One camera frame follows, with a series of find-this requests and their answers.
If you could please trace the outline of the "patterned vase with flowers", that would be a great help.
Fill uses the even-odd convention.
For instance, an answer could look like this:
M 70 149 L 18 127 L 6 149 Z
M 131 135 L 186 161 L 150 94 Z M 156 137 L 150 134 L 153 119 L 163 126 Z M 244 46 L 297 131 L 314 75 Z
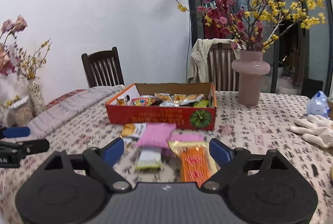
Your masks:
M 18 95 L 9 100 L 4 108 L 14 118 L 17 126 L 26 126 L 35 115 L 46 111 L 46 104 L 37 81 L 37 71 L 46 64 L 51 40 L 46 40 L 32 53 L 17 44 L 17 35 L 28 26 L 25 18 L 19 15 L 16 21 L 6 20 L 1 26 L 1 75 L 16 75 L 27 81 L 28 99 Z

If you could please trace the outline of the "beige jacket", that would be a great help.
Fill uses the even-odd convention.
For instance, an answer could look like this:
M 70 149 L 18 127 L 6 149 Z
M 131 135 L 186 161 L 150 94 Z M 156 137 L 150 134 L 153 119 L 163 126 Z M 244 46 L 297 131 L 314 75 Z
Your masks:
M 208 55 L 211 47 L 217 44 L 226 44 L 234 51 L 236 59 L 239 59 L 241 47 L 232 39 L 198 39 L 190 54 L 190 65 L 187 69 L 187 83 L 209 82 Z

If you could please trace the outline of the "cracker packet near box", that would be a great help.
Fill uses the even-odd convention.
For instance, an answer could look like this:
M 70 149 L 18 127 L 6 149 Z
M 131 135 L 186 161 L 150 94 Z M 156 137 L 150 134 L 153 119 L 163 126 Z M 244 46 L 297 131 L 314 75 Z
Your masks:
M 146 123 L 125 124 L 120 136 L 122 138 L 140 139 L 146 130 Z

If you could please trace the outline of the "dark wooden chair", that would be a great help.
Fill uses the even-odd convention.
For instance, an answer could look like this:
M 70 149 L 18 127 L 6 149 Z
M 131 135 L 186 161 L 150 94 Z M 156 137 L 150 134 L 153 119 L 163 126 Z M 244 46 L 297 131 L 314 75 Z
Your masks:
M 125 84 L 116 47 L 108 51 L 84 53 L 81 59 L 90 88 Z

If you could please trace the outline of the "green snack packet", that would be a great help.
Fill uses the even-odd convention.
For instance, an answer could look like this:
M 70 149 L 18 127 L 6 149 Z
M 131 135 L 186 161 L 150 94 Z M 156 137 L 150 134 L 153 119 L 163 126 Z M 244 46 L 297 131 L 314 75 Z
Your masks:
M 203 108 L 206 108 L 206 107 L 208 107 L 208 105 L 209 105 L 209 101 L 202 99 L 202 100 L 200 100 L 198 102 L 195 102 L 194 105 L 193 105 L 193 107 L 203 107 Z

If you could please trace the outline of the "orange cardboard snack box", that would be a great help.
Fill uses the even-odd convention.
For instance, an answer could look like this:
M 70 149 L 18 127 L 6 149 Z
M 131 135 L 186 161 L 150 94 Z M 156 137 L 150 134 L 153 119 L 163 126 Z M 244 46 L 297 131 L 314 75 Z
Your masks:
M 132 106 L 131 100 L 142 95 L 155 93 L 203 94 L 208 100 L 207 107 L 159 107 Z M 121 97 L 129 97 L 125 106 L 117 104 Z M 106 102 L 106 110 L 110 123 L 171 123 L 179 129 L 213 130 L 217 111 L 216 91 L 213 83 L 134 83 L 113 96 Z

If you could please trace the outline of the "pink and yellow flower branches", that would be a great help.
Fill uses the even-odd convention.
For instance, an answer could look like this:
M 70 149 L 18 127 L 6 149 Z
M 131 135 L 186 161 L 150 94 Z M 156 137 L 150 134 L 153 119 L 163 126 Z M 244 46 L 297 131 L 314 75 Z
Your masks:
M 215 0 L 220 14 L 217 20 L 225 37 L 244 48 L 241 50 L 265 52 L 292 26 L 309 30 L 326 23 L 324 13 L 312 13 L 324 8 L 325 0 Z M 206 8 L 196 7 L 193 14 L 203 20 Z

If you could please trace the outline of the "wooden chair with jacket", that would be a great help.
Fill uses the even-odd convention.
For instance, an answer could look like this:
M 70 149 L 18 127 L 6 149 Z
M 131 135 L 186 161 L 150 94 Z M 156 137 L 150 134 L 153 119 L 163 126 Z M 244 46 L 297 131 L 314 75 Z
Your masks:
M 238 92 L 239 73 L 231 67 L 234 60 L 230 44 L 217 43 L 211 46 L 207 57 L 208 75 L 217 91 Z

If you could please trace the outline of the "pink glass vase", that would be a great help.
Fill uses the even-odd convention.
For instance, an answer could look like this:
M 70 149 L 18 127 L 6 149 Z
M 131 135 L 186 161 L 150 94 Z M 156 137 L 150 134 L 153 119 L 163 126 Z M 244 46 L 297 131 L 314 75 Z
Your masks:
M 241 50 L 239 59 L 234 60 L 231 67 L 239 73 L 238 102 L 247 107 L 256 106 L 262 77 L 270 72 L 270 65 L 263 60 L 263 52 Z

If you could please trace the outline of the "blue plastic bag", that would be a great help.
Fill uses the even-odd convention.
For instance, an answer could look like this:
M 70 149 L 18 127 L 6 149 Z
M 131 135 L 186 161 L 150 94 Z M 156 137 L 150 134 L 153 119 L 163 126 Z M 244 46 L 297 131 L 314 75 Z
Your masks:
M 320 115 L 328 118 L 330 108 L 327 103 L 327 96 L 324 92 L 318 91 L 306 104 L 307 115 Z

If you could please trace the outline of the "orange biscuit stick packet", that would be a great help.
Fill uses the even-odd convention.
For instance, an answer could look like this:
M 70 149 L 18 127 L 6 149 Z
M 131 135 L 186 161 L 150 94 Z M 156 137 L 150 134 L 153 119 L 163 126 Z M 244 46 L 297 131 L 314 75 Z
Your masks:
M 182 182 L 195 182 L 201 187 L 218 171 L 216 162 L 210 156 L 208 142 L 169 141 L 168 145 L 181 161 Z

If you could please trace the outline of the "pink patterned folded blanket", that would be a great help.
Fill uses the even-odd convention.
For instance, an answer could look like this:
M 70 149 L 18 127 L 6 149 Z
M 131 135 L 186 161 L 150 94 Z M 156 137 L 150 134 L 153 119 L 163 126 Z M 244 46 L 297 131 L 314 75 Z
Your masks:
M 92 105 L 121 92 L 124 88 L 124 85 L 93 87 L 60 101 L 28 123 L 30 136 L 36 138 L 47 137 L 52 131 L 58 129 Z

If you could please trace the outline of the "silver snack packet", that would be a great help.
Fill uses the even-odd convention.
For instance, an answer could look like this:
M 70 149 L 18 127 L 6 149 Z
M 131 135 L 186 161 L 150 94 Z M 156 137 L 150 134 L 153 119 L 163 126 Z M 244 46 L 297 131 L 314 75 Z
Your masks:
M 159 169 L 162 166 L 162 148 L 143 147 L 135 166 L 136 170 Z

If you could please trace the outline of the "red colourful snack packet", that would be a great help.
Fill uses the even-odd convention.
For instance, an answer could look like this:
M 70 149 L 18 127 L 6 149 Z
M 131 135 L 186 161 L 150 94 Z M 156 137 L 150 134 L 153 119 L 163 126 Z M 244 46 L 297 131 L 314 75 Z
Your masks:
M 140 97 L 132 99 L 131 105 L 147 107 L 153 105 L 155 102 L 156 102 L 155 97 Z

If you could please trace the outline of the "white knit gloves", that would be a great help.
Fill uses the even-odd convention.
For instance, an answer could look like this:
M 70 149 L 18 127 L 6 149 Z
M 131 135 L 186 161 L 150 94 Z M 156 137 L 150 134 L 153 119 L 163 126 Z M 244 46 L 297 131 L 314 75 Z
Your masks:
M 295 119 L 290 131 L 303 140 L 323 149 L 332 148 L 332 120 L 320 115 L 308 115 Z

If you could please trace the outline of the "red hanging garment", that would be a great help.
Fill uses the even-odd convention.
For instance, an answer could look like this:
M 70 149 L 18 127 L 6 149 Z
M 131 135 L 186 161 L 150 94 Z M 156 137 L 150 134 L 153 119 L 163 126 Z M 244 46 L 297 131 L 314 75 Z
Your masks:
M 206 8 L 203 17 L 204 35 L 207 39 L 225 38 L 225 34 L 221 32 L 221 25 L 216 22 L 220 19 L 220 14 L 215 0 L 202 0 L 203 7 Z

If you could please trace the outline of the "yellow cracker snack packet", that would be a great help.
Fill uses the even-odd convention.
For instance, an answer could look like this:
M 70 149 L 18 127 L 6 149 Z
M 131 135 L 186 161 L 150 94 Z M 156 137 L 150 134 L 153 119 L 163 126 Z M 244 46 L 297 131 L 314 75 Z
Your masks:
M 173 99 L 171 98 L 169 93 L 155 93 L 155 97 L 162 102 L 171 102 Z

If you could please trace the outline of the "calligraphy print tablecloth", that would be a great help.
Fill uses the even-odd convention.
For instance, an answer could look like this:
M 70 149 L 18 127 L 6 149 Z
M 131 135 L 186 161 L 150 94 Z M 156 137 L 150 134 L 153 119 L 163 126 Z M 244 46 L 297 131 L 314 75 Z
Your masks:
M 111 124 L 106 110 L 106 102 L 114 95 L 92 105 L 45 137 L 50 142 L 48 152 L 27 156 L 20 168 L 1 168 L 2 221 L 22 223 L 15 208 L 16 192 L 53 151 L 62 149 L 69 154 L 82 153 L 89 147 L 103 147 L 120 136 L 123 126 Z M 240 105 L 236 92 L 216 92 L 216 99 L 214 130 L 176 129 L 174 133 L 201 135 L 207 142 L 217 138 L 230 148 L 242 147 L 257 154 L 278 149 L 317 192 L 318 207 L 311 223 L 332 223 L 332 155 L 288 131 L 294 120 L 306 113 L 308 98 L 262 93 L 258 106 L 252 108 Z M 35 139 L 39 138 L 10 138 L 8 142 Z M 133 186 L 137 182 L 180 180 L 180 162 L 176 157 L 163 158 L 160 170 L 135 171 L 139 155 L 139 148 L 131 142 L 115 165 L 115 170 Z

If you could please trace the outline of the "cracker packet on table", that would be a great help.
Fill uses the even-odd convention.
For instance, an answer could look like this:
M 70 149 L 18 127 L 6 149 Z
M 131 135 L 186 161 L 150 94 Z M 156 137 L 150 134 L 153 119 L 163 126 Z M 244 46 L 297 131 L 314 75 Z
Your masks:
M 205 94 L 190 94 L 179 104 L 180 106 L 186 106 L 194 102 L 199 102 L 204 99 Z

